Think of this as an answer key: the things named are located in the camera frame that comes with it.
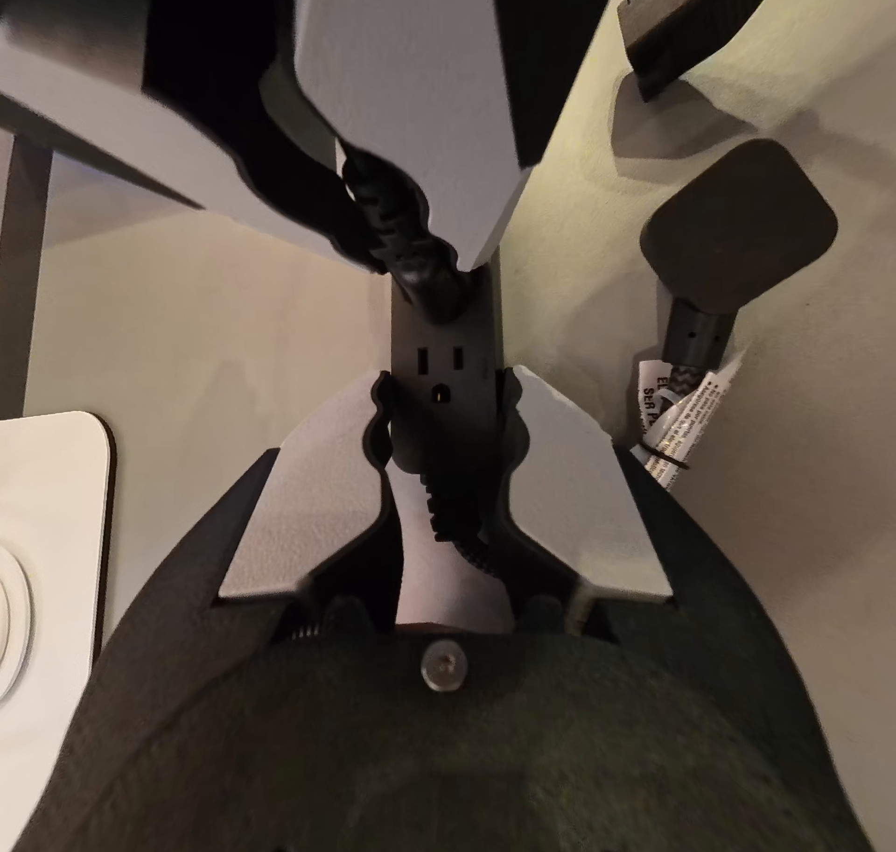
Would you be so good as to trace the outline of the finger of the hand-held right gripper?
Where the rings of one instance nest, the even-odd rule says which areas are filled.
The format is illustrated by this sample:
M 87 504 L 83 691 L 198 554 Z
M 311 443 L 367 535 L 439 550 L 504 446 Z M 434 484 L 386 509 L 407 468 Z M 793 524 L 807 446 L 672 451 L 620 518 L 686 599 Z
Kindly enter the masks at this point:
M 420 188 L 459 270 L 488 262 L 530 172 L 494 0 L 295 0 L 295 19 L 297 81 L 322 118 Z
M 77 140 L 211 213 L 331 261 L 371 273 L 323 234 L 279 214 L 238 173 L 234 158 L 188 120 L 139 91 L 29 51 L 2 32 L 2 94 Z

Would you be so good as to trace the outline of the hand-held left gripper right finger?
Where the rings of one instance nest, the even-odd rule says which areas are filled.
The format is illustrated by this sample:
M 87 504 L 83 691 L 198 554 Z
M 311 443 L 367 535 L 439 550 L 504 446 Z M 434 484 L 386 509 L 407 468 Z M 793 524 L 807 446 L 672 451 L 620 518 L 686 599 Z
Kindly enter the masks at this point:
M 606 601 L 673 590 L 610 435 L 526 367 L 504 371 L 495 558 L 513 614 L 558 604 L 562 631 L 598 632 Z

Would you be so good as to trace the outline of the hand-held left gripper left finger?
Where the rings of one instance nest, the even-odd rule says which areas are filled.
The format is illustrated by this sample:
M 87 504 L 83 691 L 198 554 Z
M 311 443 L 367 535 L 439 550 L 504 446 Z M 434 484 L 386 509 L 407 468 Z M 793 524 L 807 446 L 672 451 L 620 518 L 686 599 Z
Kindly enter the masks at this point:
M 396 623 L 404 556 L 386 467 L 392 376 L 371 371 L 278 448 L 218 589 L 222 602 L 286 599 L 307 624 L 353 598 L 379 632 Z

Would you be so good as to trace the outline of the black power strip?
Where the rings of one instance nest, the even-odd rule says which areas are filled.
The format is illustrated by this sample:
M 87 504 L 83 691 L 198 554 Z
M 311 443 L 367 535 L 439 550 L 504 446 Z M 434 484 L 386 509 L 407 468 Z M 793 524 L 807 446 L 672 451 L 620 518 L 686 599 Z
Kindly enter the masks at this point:
M 453 322 L 427 322 L 396 284 L 391 296 L 393 460 L 417 476 L 474 473 L 497 449 L 504 367 L 500 276 L 472 272 L 472 294 Z

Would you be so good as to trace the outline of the black power plug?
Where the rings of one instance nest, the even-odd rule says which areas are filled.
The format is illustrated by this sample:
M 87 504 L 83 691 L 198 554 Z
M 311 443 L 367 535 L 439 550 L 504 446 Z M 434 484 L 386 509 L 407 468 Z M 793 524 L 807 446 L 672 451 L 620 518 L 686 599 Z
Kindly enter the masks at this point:
M 454 248 L 429 228 L 428 201 L 409 174 L 382 158 L 342 145 L 342 179 L 369 226 L 371 254 L 433 325 L 457 320 L 472 282 L 457 267 Z

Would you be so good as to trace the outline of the black flat plug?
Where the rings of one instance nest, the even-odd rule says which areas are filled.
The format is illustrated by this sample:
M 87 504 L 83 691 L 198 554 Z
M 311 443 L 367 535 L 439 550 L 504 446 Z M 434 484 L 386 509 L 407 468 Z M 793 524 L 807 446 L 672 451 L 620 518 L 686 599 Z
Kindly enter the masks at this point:
M 648 219 L 646 262 L 673 302 L 663 360 L 685 395 L 718 369 L 747 304 L 832 247 L 833 208 L 776 141 L 742 143 L 682 187 Z

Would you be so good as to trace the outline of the white stand with wooden board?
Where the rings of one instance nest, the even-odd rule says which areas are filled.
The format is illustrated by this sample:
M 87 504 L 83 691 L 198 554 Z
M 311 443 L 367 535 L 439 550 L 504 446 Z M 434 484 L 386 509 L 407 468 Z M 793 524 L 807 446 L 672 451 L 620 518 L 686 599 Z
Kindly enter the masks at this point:
M 113 442 L 72 411 L 1 423 L 2 716 L 73 706 L 102 620 Z

